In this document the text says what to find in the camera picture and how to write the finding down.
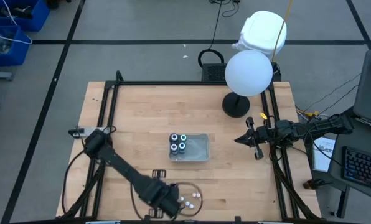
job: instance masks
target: paper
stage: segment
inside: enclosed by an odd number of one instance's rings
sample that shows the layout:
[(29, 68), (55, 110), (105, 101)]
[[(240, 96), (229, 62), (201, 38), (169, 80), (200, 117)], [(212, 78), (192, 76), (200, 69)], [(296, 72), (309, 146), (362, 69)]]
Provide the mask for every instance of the paper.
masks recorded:
[[(335, 140), (321, 137), (314, 141), (316, 145), (321, 149), (325, 155), (332, 158), (332, 152), (334, 151)], [(329, 164), (331, 160), (324, 156), (316, 146), (313, 147), (313, 170), (328, 172)]]

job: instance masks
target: yellow cable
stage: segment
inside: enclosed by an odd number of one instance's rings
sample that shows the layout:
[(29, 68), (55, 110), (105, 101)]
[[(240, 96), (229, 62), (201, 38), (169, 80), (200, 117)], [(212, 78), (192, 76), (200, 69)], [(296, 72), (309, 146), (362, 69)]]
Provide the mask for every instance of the yellow cable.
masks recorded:
[(284, 27), (285, 22), (288, 20), (288, 16), (289, 16), (289, 12), (291, 11), (292, 3), (293, 3), (293, 0), (289, 0), (288, 8), (286, 9), (286, 14), (284, 16), (284, 21), (283, 21), (283, 24), (281, 25), (281, 29), (279, 30), (277, 41), (275, 42), (275, 47), (274, 47), (274, 52), (273, 52), (273, 58), (271, 59), (271, 62), (274, 62), (275, 51), (277, 50), (277, 45), (278, 45), (279, 37), (281, 35), (281, 32), (283, 31), (283, 27)]

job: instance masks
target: white ball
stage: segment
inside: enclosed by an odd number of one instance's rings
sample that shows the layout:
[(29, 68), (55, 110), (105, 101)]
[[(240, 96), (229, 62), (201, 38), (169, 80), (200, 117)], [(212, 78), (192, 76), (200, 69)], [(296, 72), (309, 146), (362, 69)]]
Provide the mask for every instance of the white ball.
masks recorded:
[(240, 96), (255, 96), (265, 91), (273, 77), (270, 60), (256, 50), (234, 55), (225, 68), (225, 81)]

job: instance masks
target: desk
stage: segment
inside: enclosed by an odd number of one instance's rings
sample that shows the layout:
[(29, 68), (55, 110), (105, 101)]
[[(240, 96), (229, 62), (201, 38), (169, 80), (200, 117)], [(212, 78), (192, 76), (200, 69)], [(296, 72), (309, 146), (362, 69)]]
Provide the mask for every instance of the desk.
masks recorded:
[[(79, 126), (96, 125), (103, 87), (103, 82), (88, 84)], [(297, 121), (289, 83), (275, 83), (275, 90), (281, 119)], [(265, 157), (256, 161), (254, 150), (234, 143), (233, 140), (247, 130), (246, 116), (231, 118), (225, 115), (222, 100), (229, 92), (227, 86), (120, 86), (113, 121), (117, 127), (112, 134), (113, 147), (142, 174), (151, 175), (153, 169), (166, 169), (167, 183), (180, 180), (196, 183), (202, 189), (204, 207), (194, 220), (234, 220), (234, 216), (241, 216), (243, 221), (281, 220), (273, 166), (268, 159), (269, 147), (261, 145)], [(254, 117), (255, 126), (263, 125), (263, 118), (259, 115), (263, 111), (261, 97), (250, 97), (249, 100), (251, 108), (247, 116)], [(210, 160), (191, 164), (171, 162), (167, 148), (170, 133), (207, 133)], [(295, 146), (304, 149), (301, 142)], [(75, 140), (71, 159), (81, 150), (80, 141)], [(315, 191), (304, 190), (302, 186), (303, 182), (311, 179), (306, 156), (288, 150), (288, 157), (294, 188), (320, 217)], [(81, 156), (70, 169), (67, 207), (83, 190), (89, 161), (86, 155)], [(129, 183), (112, 168), (107, 168), (98, 219), (137, 219), (129, 191)], [(286, 209), (291, 217), (289, 196), (284, 192)], [(92, 210), (93, 198), (94, 193), (90, 195), (88, 214)], [(140, 214), (147, 214), (148, 206), (137, 197), (136, 206)], [(59, 206), (57, 215), (61, 214)]]

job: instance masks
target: keyboard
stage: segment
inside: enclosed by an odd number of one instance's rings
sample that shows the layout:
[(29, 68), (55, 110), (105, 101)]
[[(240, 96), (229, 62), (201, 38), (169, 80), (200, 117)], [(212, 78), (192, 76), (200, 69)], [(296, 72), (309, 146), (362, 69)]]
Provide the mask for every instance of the keyboard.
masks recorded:
[(342, 178), (371, 187), (371, 155), (351, 147), (343, 147)]

